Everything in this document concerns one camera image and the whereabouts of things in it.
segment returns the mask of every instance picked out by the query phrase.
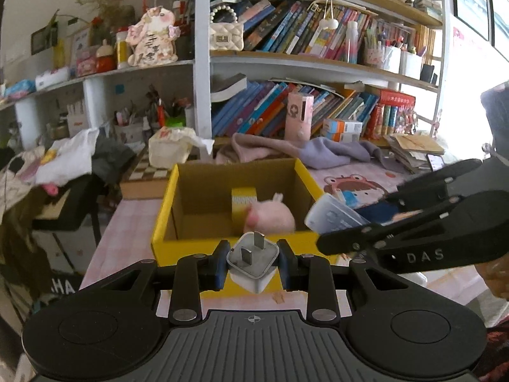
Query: white quilted handbag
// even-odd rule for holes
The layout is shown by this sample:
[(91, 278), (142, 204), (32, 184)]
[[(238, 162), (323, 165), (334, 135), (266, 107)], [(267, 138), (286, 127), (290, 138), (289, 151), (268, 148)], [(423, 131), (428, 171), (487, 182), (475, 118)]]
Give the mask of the white quilted handbag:
[[(214, 16), (220, 10), (229, 11), (233, 23), (215, 23)], [(210, 50), (235, 50), (244, 48), (244, 25), (237, 22), (237, 15), (229, 5), (220, 5), (210, 13)]]

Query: pink plush toy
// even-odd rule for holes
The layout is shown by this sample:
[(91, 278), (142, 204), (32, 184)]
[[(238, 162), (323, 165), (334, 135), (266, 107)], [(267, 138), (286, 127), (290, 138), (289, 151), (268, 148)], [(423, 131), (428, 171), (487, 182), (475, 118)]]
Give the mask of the pink plush toy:
[(289, 208), (282, 203), (282, 194), (274, 194), (270, 201), (251, 204), (244, 224), (244, 232), (250, 231), (266, 235), (295, 232), (295, 219)]

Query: pink box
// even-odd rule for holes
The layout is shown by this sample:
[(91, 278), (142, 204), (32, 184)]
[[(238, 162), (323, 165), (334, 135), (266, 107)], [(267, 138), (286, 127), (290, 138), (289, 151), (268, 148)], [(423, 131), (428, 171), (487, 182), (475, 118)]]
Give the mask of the pink box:
[(288, 94), (285, 140), (310, 140), (315, 97), (299, 92)]

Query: yellow cardboard box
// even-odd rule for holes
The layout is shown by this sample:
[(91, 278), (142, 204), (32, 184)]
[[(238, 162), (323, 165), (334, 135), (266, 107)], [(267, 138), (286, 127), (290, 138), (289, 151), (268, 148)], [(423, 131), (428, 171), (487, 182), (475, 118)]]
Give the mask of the yellow cardboard box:
[[(232, 189), (240, 187), (255, 188), (258, 201), (282, 193), (283, 202), (295, 218), (297, 231), (267, 238), (272, 242), (286, 239), (297, 255), (320, 254), (316, 247), (317, 235), (304, 225), (304, 218), (323, 191), (298, 159), (222, 166), (190, 162), (176, 165), (171, 172), (152, 235), (157, 263), (167, 266), (191, 254), (212, 254), (222, 239), (233, 246), (240, 236), (233, 233)], [(281, 281), (276, 274), (265, 291), (278, 290)], [(202, 296), (246, 294), (247, 291), (228, 277), (222, 292), (205, 292)]]

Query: lucky cat figurine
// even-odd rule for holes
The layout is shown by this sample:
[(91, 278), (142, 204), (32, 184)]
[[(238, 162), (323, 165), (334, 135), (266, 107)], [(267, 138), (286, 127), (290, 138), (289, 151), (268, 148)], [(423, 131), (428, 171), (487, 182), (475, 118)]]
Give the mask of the lucky cat figurine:
[(150, 67), (176, 61), (175, 40), (180, 36), (180, 28), (174, 24), (174, 14), (159, 6), (150, 8), (138, 24), (130, 26), (126, 42), (136, 48), (129, 57), (129, 65)]

